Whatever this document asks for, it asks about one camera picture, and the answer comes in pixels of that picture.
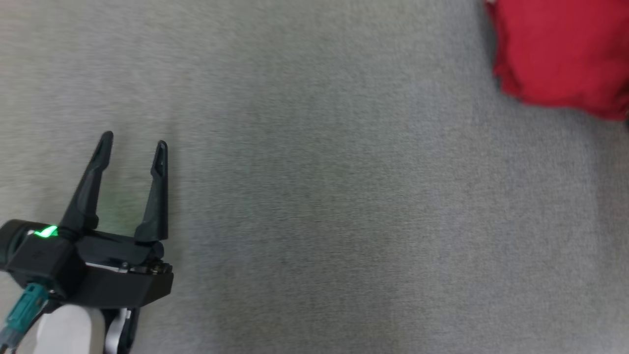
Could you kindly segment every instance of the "red cloth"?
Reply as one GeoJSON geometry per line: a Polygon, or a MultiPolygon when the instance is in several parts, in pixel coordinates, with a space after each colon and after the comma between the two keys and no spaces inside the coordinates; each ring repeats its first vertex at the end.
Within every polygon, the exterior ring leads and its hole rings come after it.
{"type": "Polygon", "coordinates": [[[497,0],[494,73],[524,102],[612,120],[629,111],[629,0],[497,0]]]}

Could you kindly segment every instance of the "gray fabric surface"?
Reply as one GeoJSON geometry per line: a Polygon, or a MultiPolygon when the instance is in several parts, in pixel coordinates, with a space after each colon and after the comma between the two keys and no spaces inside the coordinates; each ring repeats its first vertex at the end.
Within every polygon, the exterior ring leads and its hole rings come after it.
{"type": "Polygon", "coordinates": [[[626,353],[629,135],[502,96],[493,51],[471,0],[3,0],[1,218],[58,221],[110,129],[131,234],[164,139],[136,354],[626,353]]]}

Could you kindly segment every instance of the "black object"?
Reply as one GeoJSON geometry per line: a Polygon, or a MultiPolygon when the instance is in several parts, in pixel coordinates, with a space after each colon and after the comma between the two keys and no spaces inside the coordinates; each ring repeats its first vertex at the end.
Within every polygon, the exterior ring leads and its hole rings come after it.
{"type": "Polygon", "coordinates": [[[50,299],[99,309],[135,309],[170,293],[172,267],[161,260],[168,238],[168,147],[157,145],[153,185],[135,237],[95,231],[96,204],[109,164],[113,133],[99,141],[68,209],[58,236],[33,234],[48,224],[10,220],[0,228],[0,270],[22,287],[42,284],[50,299]]]}

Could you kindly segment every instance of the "folded red cloth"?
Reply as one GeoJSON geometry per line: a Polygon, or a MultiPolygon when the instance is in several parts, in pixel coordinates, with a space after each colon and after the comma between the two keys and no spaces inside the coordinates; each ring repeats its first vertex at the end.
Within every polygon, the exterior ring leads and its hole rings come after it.
{"type": "Polygon", "coordinates": [[[505,93],[628,118],[629,0],[496,0],[487,8],[505,93]]]}

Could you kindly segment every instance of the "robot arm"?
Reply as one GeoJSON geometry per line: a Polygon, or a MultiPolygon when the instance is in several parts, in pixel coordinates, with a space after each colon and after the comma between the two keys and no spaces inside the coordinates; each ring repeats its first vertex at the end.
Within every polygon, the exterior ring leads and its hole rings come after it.
{"type": "Polygon", "coordinates": [[[44,314],[38,354],[74,352],[55,351],[53,343],[127,354],[140,308],[170,293],[174,275],[162,261],[161,243],[168,238],[167,145],[157,145],[144,218],[134,237],[127,237],[96,231],[96,204],[112,144],[113,134],[104,133],[58,226],[10,220],[0,228],[0,270],[25,289],[0,333],[5,350],[15,349],[44,314]],[[75,341],[61,335],[75,328],[84,331],[75,341]],[[83,343],[87,328],[91,337],[83,343]]]}

